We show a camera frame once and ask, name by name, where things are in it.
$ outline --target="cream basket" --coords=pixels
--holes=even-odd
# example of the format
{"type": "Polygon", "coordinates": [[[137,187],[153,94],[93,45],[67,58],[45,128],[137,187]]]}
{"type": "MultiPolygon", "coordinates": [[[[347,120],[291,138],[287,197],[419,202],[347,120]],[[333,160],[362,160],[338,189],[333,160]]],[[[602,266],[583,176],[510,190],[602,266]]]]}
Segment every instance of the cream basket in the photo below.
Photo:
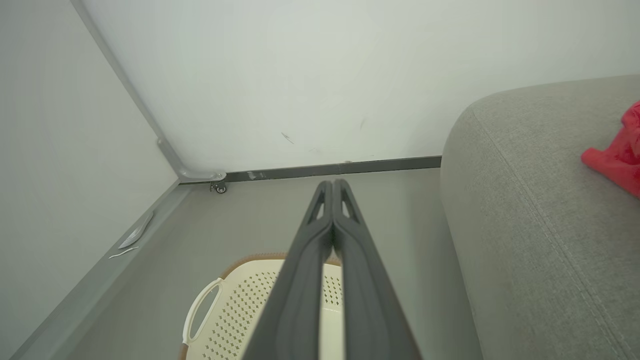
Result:
{"type": "MultiPolygon", "coordinates": [[[[245,258],[207,285],[194,300],[182,331],[180,360],[242,359],[286,254],[245,258]],[[194,317],[208,294],[218,289],[202,324],[190,334],[194,317]]],[[[344,358],[342,268],[330,258],[323,267],[320,310],[320,359],[344,358]]]]}

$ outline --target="gray sofa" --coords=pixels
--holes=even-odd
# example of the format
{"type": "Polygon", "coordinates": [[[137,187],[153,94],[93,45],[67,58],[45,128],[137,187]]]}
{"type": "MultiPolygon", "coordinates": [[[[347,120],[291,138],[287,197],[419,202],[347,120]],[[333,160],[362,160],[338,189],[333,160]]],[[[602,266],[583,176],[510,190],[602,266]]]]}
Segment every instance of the gray sofa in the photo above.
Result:
{"type": "Polygon", "coordinates": [[[640,200],[580,162],[640,76],[491,95],[442,157],[442,201],[485,360],[640,359],[640,200]]]}

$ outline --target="dark gray handle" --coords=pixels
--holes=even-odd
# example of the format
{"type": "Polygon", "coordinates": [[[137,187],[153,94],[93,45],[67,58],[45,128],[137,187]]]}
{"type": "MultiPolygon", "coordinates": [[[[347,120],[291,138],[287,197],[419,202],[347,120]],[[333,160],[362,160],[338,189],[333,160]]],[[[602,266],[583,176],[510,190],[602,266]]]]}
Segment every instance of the dark gray handle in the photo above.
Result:
{"type": "Polygon", "coordinates": [[[421,358],[351,188],[339,179],[317,187],[244,360],[318,358],[322,270],[332,247],[342,258],[347,360],[421,358]]]}
{"type": "Polygon", "coordinates": [[[342,179],[333,184],[333,226],[333,245],[342,258],[347,359],[421,359],[353,192],[342,179]]]}
{"type": "Polygon", "coordinates": [[[317,359],[322,269],[332,249],[331,185],[318,185],[244,359],[317,359]]]}

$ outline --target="baseboard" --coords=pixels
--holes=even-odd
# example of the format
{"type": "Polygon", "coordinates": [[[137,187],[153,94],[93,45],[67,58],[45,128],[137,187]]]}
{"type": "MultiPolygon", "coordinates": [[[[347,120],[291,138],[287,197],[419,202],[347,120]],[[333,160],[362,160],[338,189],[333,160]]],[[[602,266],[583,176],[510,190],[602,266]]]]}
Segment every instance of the baseboard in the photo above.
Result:
{"type": "Polygon", "coordinates": [[[294,177],[355,174],[360,172],[437,168],[440,167],[441,160],[442,156],[426,156],[422,158],[404,158],[392,160],[363,161],[358,163],[316,165],[310,167],[272,168],[268,170],[240,171],[228,173],[225,181],[228,183],[236,183],[239,181],[290,179],[294,177]]]}
{"type": "Polygon", "coordinates": [[[150,240],[163,222],[173,213],[191,191],[178,186],[176,181],[142,216],[154,211],[142,237],[134,243],[136,250],[119,254],[118,246],[135,229],[136,221],[107,251],[91,270],[78,282],[56,309],[40,324],[33,334],[11,356],[10,360],[63,360],[67,359],[98,316],[127,283],[135,266],[142,262],[153,246],[150,240]]]}

